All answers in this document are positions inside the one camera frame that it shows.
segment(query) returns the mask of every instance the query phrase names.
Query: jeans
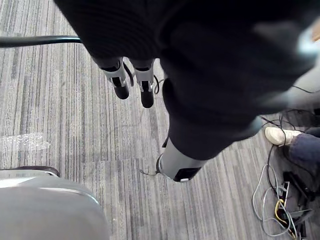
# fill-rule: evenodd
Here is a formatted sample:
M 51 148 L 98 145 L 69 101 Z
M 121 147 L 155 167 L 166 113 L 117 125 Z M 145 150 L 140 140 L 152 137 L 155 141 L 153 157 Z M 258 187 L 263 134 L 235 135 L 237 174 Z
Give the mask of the jeans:
M 296 136 L 290 145 L 289 156 L 295 160 L 320 163 L 320 127 Z

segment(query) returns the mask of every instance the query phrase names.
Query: gray carpet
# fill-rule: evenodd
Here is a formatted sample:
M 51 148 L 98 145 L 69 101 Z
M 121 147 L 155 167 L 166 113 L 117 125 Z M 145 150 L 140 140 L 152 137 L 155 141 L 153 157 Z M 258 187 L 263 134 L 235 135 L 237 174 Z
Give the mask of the gray carpet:
M 52 1 L 0 1 L 0 36 L 60 34 L 74 32 Z M 158 61 L 155 74 L 163 77 Z M 142 107 L 136 86 L 119 100 L 80 44 L 0 49 L 0 136 L 28 134 L 0 138 L 0 167 L 46 165 L 84 184 L 103 206 L 112 240 L 269 239 L 251 204 L 271 146 L 263 132 L 178 184 L 139 172 L 154 170 L 167 131 L 161 93 L 151 109 Z M 284 161 L 277 152 L 271 156 L 279 177 L 290 168 Z M 259 207 L 268 188 L 266 177 L 262 182 Z M 270 196 L 268 216 L 275 203 Z M 320 239 L 319 218 L 307 227 L 309 240 Z

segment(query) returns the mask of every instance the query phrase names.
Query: black fabric covering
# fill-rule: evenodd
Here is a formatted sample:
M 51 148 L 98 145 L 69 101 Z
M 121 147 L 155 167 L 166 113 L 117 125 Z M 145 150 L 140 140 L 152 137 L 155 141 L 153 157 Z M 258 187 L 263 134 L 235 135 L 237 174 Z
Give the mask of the black fabric covering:
M 160 58 L 169 137 L 185 155 L 215 157 L 254 135 L 259 114 L 287 105 L 283 96 L 313 67 L 297 51 L 297 33 L 317 17 L 316 0 L 55 0 L 99 67 L 111 57 Z M 276 39 L 257 23 L 289 23 Z

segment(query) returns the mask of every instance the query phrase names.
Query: shoe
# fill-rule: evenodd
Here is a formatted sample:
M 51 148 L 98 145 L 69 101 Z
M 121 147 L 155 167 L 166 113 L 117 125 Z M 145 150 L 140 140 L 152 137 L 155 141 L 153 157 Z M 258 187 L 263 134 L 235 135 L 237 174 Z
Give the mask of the shoe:
M 266 139 L 274 145 L 283 146 L 291 144 L 294 137 L 301 134 L 295 130 L 281 130 L 278 127 L 266 127 L 264 130 Z

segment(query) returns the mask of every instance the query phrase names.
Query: person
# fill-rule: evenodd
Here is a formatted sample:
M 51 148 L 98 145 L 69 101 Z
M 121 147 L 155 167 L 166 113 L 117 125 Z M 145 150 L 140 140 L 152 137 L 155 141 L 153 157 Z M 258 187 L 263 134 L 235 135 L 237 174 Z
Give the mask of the person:
M 266 127 L 266 139 L 277 146 L 288 146 L 289 157 L 293 160 L 320 163 L 320 127 L 307 130 L 281 130 L 278 127 Z

